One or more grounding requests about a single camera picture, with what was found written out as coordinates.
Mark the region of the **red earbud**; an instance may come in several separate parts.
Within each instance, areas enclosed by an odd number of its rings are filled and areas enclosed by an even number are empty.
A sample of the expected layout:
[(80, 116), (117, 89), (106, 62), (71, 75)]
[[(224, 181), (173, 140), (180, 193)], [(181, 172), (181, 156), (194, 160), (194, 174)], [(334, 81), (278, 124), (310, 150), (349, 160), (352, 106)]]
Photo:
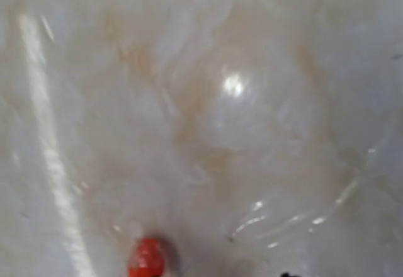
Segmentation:
[(129, 277), (163, 276), (166, 268), (160, 241), (153, 237), (140, 239), (127, 264)]

